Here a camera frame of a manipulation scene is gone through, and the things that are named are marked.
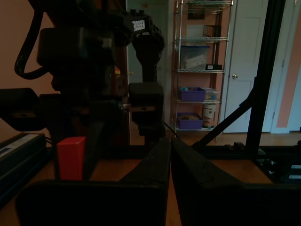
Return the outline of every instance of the cable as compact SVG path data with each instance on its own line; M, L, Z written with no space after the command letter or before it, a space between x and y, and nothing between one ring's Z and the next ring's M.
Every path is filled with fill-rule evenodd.
M46 142L47 142L47 143L49 143L49 144L51 144L51 145L52 145L52 140L51 140L50 138L48 138L48 137L45 137L45 140L46 140Z
M166 122L163 121L163 123L164 123L164 125L166 125L167 128L169 128L170 131L172 131L172 133L173 133L177 138L179 138L179 136L177 135L177 133L176 133L176 132L175 132L175 131L174 131L174 130L166 123Z
M37 79L48 72L48 69L43 66L33 72L25 73L25 66L39 35L42 19L43 12L34 11L32 24L15 63L16 74L27 80Z
M50 145L52 145L52 142L50 142L49 140L46 140L46 143L49 143Z

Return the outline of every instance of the wooden table surface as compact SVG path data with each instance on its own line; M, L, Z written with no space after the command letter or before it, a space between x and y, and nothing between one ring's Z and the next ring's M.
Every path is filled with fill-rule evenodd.
M98 163L92 176L92 180L118 181L135 168L139 162L140 160L102 160ZM212 160L212 162L243 182L271 183L271 181L250 160ZM50 162L30 181L30 183L53 178L54 166L53 163ZM13 199L0 211L0 226L19 225L15 211L15 199ZM172 177L170 177L169 183L166 226L181 226Z

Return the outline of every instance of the pink wall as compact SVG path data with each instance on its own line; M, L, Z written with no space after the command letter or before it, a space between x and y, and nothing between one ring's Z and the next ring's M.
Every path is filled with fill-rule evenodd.
M293 103L293 95L301 64L301 12L299 13L296 33L293 41L291 58L287 70L285 88L283 91L277 127L286 128Z
M14 72L14 65L19 51L28 33L32 22L33 9L27 0L1 0L0 1L0 89L32 88L37 95L54 93L51 86L52 76L48 73L36 80L25 80ZM42 28L52 27L49 18L44 15ZM36 63L36 43L27 62L26 72L40 67ZM20 133L12 129L0 119L0 142Z
M179 33L179 25L180 25L180 15L178 16L178 28L177 31ZM227 8L222 13L222 37L227 37L228 35L228 25L230 19L230 8ZM183 23L182 23L182 36L186 36L186 25L215 25L216 16L211 14L205 14L204 20L188 20L188 14L183 14ZM207 55L207 63L212 63L212 56L214 52L214 45L213 44L206 44L210 46L210 50L208 51ZM224 66L225 61L225 52L226 52L226 42L220 42L219 48L219 55L218 55L218 64ZM214 74L213 75L213 84L212 86L219 91L219 98L221 97L221 90L222 90L222 74ZM210 74L208 73L181 73L179 79L179 86L197 86L197 87L210 87ZM215 125L218 124L218 113L220 110L220 105L216 106L216 113L215 113ZM202 115L202 104L178 104L178 112L192 112L198 113Z

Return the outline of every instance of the purple storage bin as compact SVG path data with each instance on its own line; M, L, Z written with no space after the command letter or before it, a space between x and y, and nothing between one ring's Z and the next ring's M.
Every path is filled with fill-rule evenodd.
M206 91L200 87L192 87L193 90L180 90L180 100L181 101L199 101L205 100Z
M178 118L181 114L195 115L199 117L200 120L181 120ZM202 129L203 127L203 119L196 113L178 113L177 118L179 129Z

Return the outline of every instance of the white door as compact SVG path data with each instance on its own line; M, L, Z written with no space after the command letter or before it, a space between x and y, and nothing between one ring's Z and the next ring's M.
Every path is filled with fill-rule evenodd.
M301 127L301 67L299 69L298 80L295 93L293 95L293 103L287 127L290 131L299 131Z
M237 4L225 117L239 107L253 88L268 0L238 0ZM247 132L250 113L247 111L224 132Z
M129 0L127 1L127 10L131 9L144 10L145 14L151 16L154 24L162 31L165 38L167 37L167 0ZM136 57L136 51L132 44L128 45L128 83L142 82L142 67ZM157 79L163 87L165 87L165 71L166 68L166 48L162 52L162 57L157 65Z

